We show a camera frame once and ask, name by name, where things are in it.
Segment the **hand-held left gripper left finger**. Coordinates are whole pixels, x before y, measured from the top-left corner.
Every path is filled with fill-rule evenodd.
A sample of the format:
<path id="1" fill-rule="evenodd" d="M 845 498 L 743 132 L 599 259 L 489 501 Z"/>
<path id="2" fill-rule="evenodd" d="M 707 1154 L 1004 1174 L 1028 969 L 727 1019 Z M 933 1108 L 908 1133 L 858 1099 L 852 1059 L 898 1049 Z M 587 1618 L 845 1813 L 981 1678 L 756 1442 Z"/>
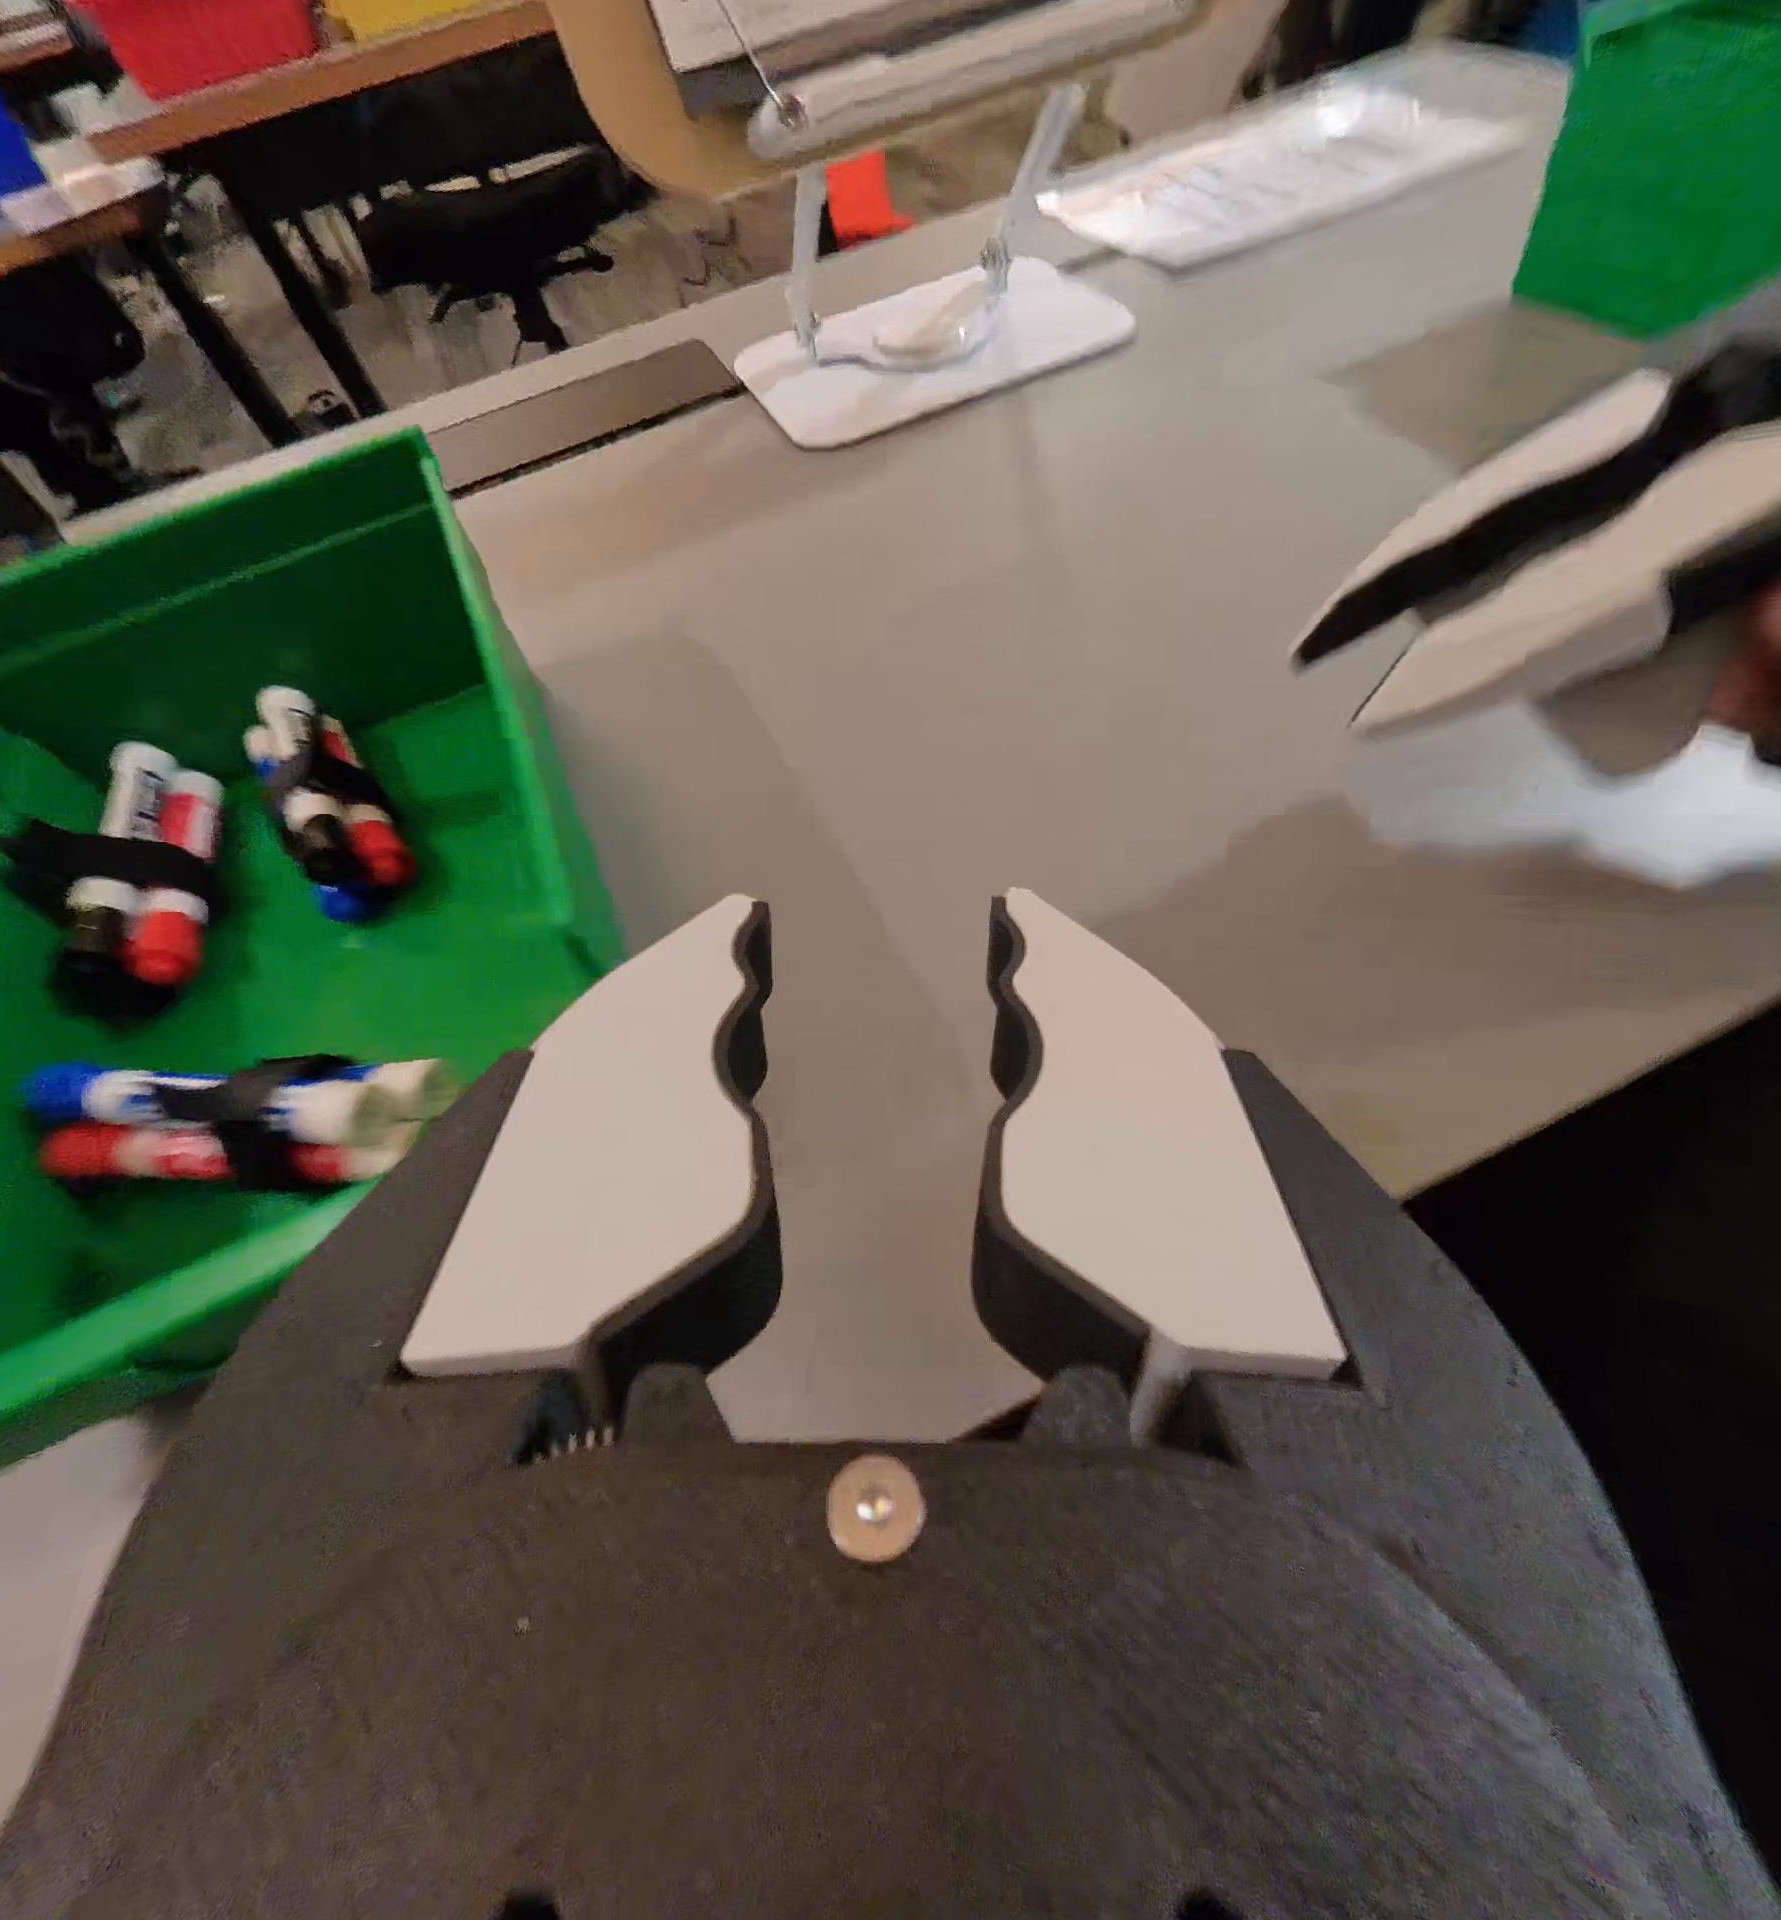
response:
<path id="1" fill-rule="evenodd" d="M 539 1035 L 401 1347 L 410 1377 L 566 1372 L 621 1402 L 646 1367 L 712 1375 L 765 1332 L 772 935 L 765 902 L 725 897 Z"/>

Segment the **wooden background table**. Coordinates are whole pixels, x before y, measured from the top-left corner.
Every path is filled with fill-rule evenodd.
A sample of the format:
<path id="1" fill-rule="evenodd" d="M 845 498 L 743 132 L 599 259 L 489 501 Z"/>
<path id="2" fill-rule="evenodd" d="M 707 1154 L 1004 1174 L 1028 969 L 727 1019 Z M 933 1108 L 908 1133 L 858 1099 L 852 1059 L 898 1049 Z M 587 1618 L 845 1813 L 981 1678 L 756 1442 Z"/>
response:
<path id="1" fill-rule="evenodd" d="M 209 85 L 87 133 L 104 161 L 158 159 L 203 141 L 263 126 L 305 108 L 419 80 L 524 41 L 555 35 L 544 2 L 486 4 L 415 28 L 349 41 L 308 59 Z"/>
<path id="2" fill-rule="evenodd" d="M 61 259 L 93 254 L 103 248 L 153 235 L 165 226 L 171 189 L 158 174 L 137 179 L 135 190 L 107 205 L 74 213 L 35 231 L 0 219 L 0 281 Z"/>

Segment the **grey desk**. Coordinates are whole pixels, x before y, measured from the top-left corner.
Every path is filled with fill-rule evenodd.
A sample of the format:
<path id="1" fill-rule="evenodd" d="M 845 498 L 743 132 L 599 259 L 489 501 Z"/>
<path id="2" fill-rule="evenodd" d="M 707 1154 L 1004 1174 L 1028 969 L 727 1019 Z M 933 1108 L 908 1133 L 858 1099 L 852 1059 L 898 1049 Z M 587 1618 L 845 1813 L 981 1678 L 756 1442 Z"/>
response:
<path id="1" fill-rule="evenodd" d="M 850 1446 L 740 1442 L 691 1366 L 510 1465 L 530 1377 L 417 1384 L 525 1059 L 336 1228 L 198 1405 L 0 1836 L 0 1915 L 1781 1915 L 1544 1384 L 1372 1164 L 1449 1168 L 1781 1000 L 1781 881 L 1379 850 L 1379 676 L 1290 631 L 1426 489 L 1315 348 L 1503 259 L 1454 189 L 1159 290 L 1069 398 L 785 479 L 665 428 L 470 508 L 493 576 L 740 802 L 743 643 L 878 856 L 778 897 L 782 1244 Z M 1228 1046 L 1352 1384 L 1201 1378 L 1136 1442 L 972 1304 L 989 902 L 1030 888 Z"/>

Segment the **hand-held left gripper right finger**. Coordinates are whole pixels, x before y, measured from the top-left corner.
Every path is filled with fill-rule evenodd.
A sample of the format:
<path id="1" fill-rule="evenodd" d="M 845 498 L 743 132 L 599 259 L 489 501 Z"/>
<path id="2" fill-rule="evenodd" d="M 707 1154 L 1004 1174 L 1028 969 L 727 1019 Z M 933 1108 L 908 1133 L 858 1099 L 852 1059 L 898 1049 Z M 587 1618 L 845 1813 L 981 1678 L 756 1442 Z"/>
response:
<path id="1" fill-rule="evenodd" d="M 972 1304 L 1040 1388 L 1113 1387 L 1136 1442 L 1201 1378 L 1352 1384 L 1352 1354 L 1228 1046 L 1030 888 L 989 902 Z"/>

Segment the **tan cardboard piece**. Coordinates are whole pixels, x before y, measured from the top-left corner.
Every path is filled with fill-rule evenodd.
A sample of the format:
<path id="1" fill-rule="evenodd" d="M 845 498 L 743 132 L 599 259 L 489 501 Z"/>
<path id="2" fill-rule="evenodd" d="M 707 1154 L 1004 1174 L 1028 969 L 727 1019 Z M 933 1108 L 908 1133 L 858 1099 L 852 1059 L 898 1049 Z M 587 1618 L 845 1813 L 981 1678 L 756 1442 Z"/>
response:
<path id="1" fill-rule="evenodd" d="M 604 141 L 663 195 L 731 200 L 791 179 L 789 161 L 754 156 L 745 112 L 686 111 L 649 2 L 544 8 Z"/>

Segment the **laminated paper sheet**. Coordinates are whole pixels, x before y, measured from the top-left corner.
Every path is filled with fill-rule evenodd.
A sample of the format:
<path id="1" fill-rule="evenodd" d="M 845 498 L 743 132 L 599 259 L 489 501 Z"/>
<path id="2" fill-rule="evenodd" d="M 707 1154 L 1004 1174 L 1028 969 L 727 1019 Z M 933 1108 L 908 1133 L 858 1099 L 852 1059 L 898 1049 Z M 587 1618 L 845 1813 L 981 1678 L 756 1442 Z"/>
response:
<path id="1" fill-rule="evenodd" d="M 1192 273 L 1499 159 L 1553 85 L 1549 62 L 1429 41 L 1069 172 L 1039 207 L 1089 248 Z"/>

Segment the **clear stand bracket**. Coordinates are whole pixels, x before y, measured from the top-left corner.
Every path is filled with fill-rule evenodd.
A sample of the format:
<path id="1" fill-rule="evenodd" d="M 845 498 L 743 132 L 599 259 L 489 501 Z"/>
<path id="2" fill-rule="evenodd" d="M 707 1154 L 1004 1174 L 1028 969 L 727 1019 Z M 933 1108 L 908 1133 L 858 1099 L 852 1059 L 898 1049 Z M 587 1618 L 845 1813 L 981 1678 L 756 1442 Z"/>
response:
<path id="1" fill-rule="evenodd" d="M 876 333 L 865 348 L 830 350 L 821 342 L 823 322 L 812 303 L 812 276 L 821 257 L 830 212 L 830 161 L 797 177 L 793 252 L 785 310 L 797 348 L 812 368 L 860 368 L 891 376 L 945 370 L 972 359 L 994 336 L 1015 264 L 1017 227 L 1037 213 L 1039 196 L 1085 107 L 1081 81 L 1059 83 L 1046 95 L 1030 132 L 1017 172 L 1004 200 L 994 235 L 978 254 L 972 288 L 954 294 L 903 333 Z"/>

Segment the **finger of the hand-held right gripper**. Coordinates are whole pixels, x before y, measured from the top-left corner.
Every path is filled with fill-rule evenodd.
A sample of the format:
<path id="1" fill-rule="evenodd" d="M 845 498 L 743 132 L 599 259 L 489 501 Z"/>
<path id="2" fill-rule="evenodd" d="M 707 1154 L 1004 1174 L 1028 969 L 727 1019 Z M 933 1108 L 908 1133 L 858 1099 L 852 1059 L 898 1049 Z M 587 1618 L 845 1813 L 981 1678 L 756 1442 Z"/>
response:
<path id="1" fill-rule="evenodd" d="M 1729 422 L 1721 412 L 1675 403 L 1675 459 L 1628 506 L 1485 586 L 1392 622 L 1414 629 L 1351 733 L 1399 736 L 1542 703 L 1659 657 L 1673 628 L 1666 579 L 1781 508 L 1781 412 L 1745 403 Z"/>
<path id="2" fill-rule="evenodd" d="M 1334 588 L 1290 650 L 1310 669 L 1596 527 L 1671 468 L 1675 379 L 1632 370 L 1424 501 Z"/>

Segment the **silver monitor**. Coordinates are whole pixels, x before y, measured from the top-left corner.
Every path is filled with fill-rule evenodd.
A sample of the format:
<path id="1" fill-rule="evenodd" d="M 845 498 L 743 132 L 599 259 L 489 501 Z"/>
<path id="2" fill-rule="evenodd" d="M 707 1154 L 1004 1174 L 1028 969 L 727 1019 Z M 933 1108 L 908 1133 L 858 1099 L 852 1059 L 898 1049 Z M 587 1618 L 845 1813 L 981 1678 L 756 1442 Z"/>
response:
<path id="1" fill-rule="evenodd" d="M 759 159 L 924 120 L 1190 23 L 1187 2 L 653 2 L 691 117 Z"/>

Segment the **green plastic bin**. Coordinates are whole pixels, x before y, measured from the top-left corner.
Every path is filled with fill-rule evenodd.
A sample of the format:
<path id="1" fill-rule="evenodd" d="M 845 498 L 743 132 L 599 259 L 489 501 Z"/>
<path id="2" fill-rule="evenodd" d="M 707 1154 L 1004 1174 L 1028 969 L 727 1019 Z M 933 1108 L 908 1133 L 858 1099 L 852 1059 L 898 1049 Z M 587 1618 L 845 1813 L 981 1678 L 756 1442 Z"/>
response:
<path id="1" fill-rule="evenodd" d="M 1585 4 L 1516 301 L 1656 341 L 1781 276 L 1781 2 Z"/>
<path id="2" fill-rule="evenodd" d="M 421 877 L 372 924 L 325 917 L 257 794 L 268 685 L 341 720 L 398 807 Z M 0 1471 L 212 1375 L 357 1199 L 76 1193 L 40 1167 L 33 1073 L 336 1052 L 468 1085 L 624 958 L 542 685 L 419 433 L 0 570 L 0 839 L 93 829 L 128 739 L 224 781 L 222 924 L 178 1003 L 110 1030 L 61 998 L 61 926 L 0 850 Z"/>

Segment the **black office chair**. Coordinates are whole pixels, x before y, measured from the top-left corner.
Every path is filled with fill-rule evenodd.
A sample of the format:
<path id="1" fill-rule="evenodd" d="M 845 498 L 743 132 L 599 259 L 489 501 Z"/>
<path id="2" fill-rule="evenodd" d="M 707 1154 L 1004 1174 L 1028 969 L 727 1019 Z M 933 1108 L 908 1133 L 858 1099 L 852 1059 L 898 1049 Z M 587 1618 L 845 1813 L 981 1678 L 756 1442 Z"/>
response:
<path id="1" fill-rule="evenodd" d="M 0 456 L 26 459 L 78 513 L 147 489 L 100 387 L 139 370 L 146 347 L 93 266 L 72 259 L 0 279 Z"/>
<path id="2" fill-rule="evenodd" d="M 375 294 L 421 288 L 432 323 L 453 310 L 505 301 L 519 348 L 562 352 L 545 286 L 566 275 L 605 275 L 605 227 L 642 212 L 653 187 L 602 148 L 581 148 L 519 179 L 410 189 L 375 199 L 354 223 Z"/>

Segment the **red plastic bin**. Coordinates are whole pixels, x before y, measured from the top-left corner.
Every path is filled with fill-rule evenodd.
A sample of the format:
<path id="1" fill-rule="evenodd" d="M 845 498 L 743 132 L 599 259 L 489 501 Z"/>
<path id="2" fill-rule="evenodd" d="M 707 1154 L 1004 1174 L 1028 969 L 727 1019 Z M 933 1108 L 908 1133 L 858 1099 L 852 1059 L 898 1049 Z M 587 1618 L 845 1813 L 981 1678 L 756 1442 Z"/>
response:
<path id="1" fill-rule="evenodd" d="M 321 49 L 308 2 L 66 2 L 151 102 L 250 77 Z"/>

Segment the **black dry erase marker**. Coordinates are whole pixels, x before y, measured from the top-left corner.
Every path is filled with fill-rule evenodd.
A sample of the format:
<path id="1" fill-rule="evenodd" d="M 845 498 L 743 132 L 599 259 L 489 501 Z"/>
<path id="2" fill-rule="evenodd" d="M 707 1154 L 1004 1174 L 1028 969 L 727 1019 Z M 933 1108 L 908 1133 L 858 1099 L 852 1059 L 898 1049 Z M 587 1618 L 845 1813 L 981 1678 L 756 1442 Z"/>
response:
<path id="1" fill-rule="evenodd" d="M 351 883 L 357 867 L 346 803 L 330 772 L 321 710 L 289 685 L 263 687 L 254 707 L 257 722 L 244 733 L 244 752 L 283 848 L 315 883 Z"/>
<path id="2" fill-rule="evenodd" d="M 63 942 L 60 980 L 81 1005 L 107 1012 L 121 1003 L 130 972 L 123 946 L 135 885 L 153 848 L 158 802 L 178 763 L 144 741 L 121 741 L 109 760 L 99 827 L 61 841 Z"/>

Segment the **white flat stand base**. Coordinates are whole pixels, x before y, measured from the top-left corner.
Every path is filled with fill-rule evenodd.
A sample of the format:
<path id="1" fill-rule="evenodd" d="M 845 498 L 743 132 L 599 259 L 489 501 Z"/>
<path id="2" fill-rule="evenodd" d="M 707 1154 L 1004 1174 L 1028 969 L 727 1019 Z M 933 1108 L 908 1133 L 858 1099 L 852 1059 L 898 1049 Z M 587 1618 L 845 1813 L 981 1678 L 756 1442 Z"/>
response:
<path id="1" fill-rule="evenodd" d="M 793 445 L 834 452 L 1126 348 L 1136 334 L 1122 301 L 1023 254 L 999 297 L 981 271 L 960 271 L 831 315 L 814 348 L 791 330 L 772 334 L 732 370 Z"/>

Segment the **red plastic object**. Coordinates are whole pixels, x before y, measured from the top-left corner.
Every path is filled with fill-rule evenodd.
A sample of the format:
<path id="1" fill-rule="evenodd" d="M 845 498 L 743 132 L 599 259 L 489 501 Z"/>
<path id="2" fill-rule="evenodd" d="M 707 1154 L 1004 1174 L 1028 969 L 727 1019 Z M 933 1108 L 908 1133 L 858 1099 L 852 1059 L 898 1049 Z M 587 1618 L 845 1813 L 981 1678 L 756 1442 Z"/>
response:
<path id="1" fill-rule="evenodd" d="M 834 159 L 825 172 L 819 252 L 850 252 L 918 226 L 897 205 L 883 148 Z"/>

